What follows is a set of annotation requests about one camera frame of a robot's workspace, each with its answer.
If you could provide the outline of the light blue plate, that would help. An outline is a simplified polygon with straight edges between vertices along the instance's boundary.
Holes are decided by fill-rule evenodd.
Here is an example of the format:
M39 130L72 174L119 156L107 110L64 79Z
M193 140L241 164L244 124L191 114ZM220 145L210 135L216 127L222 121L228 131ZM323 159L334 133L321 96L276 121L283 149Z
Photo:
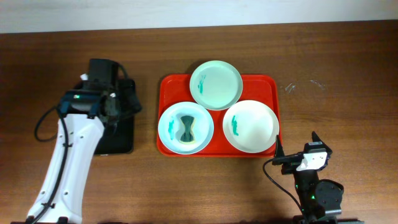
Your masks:
M193 144L182 144L179 140L183 133L182 116L195 118ZM215 130L213 118L201 105L189 101L176 103L168 107L160 116L158 122L158 136L161 143L176 154L189 155L200 152L211 141Z

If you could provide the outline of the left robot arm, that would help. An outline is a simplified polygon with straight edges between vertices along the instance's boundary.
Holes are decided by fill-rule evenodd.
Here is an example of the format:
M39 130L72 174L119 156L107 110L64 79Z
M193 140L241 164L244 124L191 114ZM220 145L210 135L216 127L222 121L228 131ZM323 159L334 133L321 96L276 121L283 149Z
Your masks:
M81 223L92 158L132 152L141 109L136 84L120 63L90 59L81 82L52 107L58 115L55 148L26 223Z

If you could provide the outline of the mint green plate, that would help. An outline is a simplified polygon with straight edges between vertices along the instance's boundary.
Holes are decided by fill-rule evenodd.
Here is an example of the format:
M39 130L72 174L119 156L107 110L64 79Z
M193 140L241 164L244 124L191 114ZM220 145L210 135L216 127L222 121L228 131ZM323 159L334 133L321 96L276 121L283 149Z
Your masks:
M193 99L208 110L225 110L235 104L243 93L243 78L231 64L211 60L192 73L189 89Z

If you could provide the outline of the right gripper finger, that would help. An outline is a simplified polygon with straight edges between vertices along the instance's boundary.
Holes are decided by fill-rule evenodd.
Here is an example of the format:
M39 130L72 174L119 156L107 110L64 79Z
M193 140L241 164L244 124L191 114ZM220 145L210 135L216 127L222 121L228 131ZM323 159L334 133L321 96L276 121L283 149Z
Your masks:
M323 141L320 139L320 137L315 131L312 131L312 142L317 142L318 144L323 143Z
M285 154L284 154L284 150L283 150L283 147L282 147L282 143L281 143L279 135L277 135L276 139L275 139L275 154L274 154L274 157L275 158L280 158L280 157L284 157L284 156L285 156Z

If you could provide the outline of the yellow green sponge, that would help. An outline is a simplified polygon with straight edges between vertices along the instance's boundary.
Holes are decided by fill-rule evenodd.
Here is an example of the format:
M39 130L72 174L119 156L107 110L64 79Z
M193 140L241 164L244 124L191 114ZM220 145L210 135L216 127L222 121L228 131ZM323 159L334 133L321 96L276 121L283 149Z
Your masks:
M195 142L195 135L193 127L195 125L195 118L193 116L185 115L180 118L183 124L183 133L180 137L182 144L193 144Z

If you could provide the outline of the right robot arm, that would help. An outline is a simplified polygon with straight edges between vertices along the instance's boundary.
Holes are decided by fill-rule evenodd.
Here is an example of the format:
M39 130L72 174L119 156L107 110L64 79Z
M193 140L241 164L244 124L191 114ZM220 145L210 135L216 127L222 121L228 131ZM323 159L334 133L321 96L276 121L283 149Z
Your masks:
M328 165L333 151L312 132L312 141L301 152L285 155L279 137L272 165L281 165L283 175L292 174L298 199L295 203L301 215L293 217L294 223L336 223L342 213L341 201L344 187L329 179L320 179L318 172Z

